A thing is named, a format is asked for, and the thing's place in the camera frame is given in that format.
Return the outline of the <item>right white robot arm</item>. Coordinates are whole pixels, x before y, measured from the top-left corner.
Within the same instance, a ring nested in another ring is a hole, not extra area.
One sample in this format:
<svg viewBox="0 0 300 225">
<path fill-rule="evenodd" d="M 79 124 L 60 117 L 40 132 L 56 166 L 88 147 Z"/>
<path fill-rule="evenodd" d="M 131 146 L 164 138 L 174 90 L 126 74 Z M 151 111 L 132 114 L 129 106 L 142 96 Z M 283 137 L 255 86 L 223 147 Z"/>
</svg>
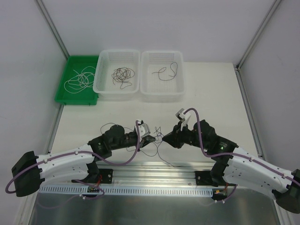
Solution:
<svg viewBox="0 0 300 225">
<path fill-rule="evenodd" d="M 291 213 L 300 212 L 298 169 L 291 172 L 254 157 L 236 143 L 218 136 L 205 120 L 194 124 L 192 130 L 178 123 L 162 140 L 177 149 L 184 144 L 199 147 L 202 140 L 204 152 L 212 156 L 215 164 L 209 175 L 196 174 L 201 185 L 240 185 L 270 197 Z"/>
</svg>

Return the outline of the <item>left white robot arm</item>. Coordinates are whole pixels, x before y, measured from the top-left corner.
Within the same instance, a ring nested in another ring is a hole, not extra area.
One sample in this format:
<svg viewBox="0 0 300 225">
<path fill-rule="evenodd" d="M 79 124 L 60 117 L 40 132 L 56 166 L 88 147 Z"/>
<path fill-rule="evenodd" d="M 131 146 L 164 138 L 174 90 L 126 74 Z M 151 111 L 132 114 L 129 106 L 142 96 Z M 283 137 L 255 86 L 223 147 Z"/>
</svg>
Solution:
<svg viewBox="0 0 300 225">
<path fill-rule="evenodd" d="M 97 161 L 112 164 L 107 158 L 112 151 L 135 147 L 134 155 L 144 146 L 155 141 L 147 124 L 138 123 L 126 133 L 124 127 L 113 125 L 101 136 L 86 144 L 63 153 L 35 155 L 26 152 L 12 167 L 12 180 L 5 191 L 24 197 L 37 192 L 41 187 L 64 181 L 95 182 L 99 170 Z"/>
</svg>

